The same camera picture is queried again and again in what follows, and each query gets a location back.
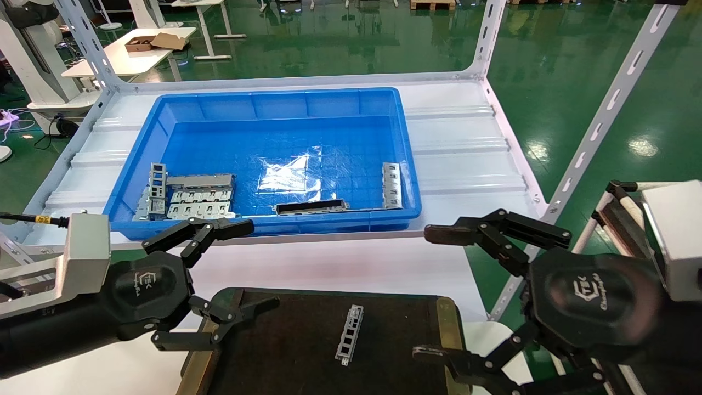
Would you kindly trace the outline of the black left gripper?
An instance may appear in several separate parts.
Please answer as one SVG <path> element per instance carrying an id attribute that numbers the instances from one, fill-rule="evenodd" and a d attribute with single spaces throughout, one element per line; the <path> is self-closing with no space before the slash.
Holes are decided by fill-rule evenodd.
<path id="1" fill-rule="evenodd" d="M 116 262 L 107 271 L 107 309 L 116 323 L 118 339 L 135 339 L 156 331 L 151 343 L 161 352 L 210 352 L 236 326 L 279 306 L 278 297 L 223 308 L 192 296 L 190 272 L 215 241 L 248 236 L 253 220 L 205 220 L 190 217 L 142 242 L 147 256 Z M 167 253 L 185 243 L 180 257 Z M 169 332 L 190 310 L 216 325 L 213 332 Z"/>

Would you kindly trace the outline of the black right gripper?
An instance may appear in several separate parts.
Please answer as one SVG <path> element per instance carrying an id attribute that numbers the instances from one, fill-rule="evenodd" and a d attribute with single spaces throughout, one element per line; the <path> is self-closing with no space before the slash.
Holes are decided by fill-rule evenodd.
<path id="1" fill-rule="evenodd" d="M 619 364 L 675 362 L 674 336 L 664 322 L 670 299 L 647 260 L 569 252 L 564 250 L 571 245 L 568 230 L 504 209 L 460 217 L 452 225 L 426 225 L 424 239 L 437 245 L 477 245 L 514 277 L 528 274 L 532 321 L 486 357 L 456 348 L 413 348 L 414 359 L 444 365 L 458 384 L 491 394 L 579 394 L 606 382 L 589 357 Z M 529 265 L 529 255 L 512 240 L 548 251 Z M 517 384 L 503 368 L 530 343 L 568 359 L 572 372 Z"/>

